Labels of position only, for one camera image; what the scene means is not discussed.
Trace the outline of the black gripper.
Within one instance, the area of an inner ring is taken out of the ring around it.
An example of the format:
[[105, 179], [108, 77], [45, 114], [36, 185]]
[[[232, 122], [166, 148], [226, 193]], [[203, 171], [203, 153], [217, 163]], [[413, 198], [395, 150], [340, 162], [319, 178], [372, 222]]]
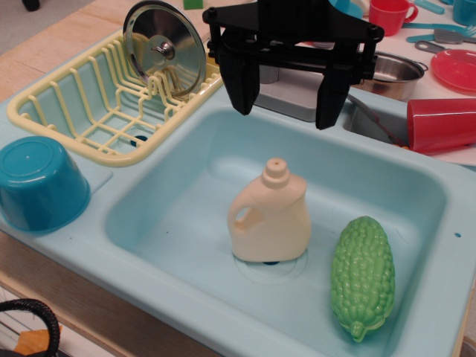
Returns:
[[373, 78], [384, 31], [329, 1], [255, 1], [211, 7], [208, 47], [232, 106], [248, 115], [260, 91], [260, 66], [321, 72], [318, 129], [336, 124], [350, 87]]

